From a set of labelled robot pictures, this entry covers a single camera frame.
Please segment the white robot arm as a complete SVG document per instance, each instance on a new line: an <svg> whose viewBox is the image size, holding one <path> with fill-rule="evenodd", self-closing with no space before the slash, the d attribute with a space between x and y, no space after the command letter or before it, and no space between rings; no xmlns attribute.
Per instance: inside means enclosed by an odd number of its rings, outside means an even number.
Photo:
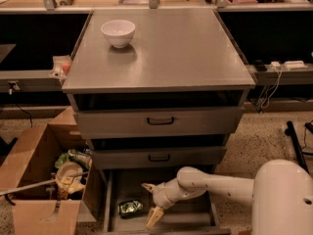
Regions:
<svg viewBox="0 0 313 235"><path fill-rule="evenodd" d="M252 179L184 166L174 179L143 187L156 204L149 212L149 228L177 202L209 192L251 206L251 235L313 235L313 178L290 161L270 161Z"/></svg>

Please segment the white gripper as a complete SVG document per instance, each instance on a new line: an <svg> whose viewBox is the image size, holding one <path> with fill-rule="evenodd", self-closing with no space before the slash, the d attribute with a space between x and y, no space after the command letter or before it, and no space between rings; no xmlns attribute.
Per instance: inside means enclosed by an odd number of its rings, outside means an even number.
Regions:
<svg viewBox="0 0 313 235"><path fill-rule="evenodd" d="M182 199L183 188L176 179L160 183L157 186L150 183L143 183L142 186L148 192L153 193L153 200L157 205L150 209L146 223L148 228L153 228L162 218L164 210L170 209Z"/></svg>

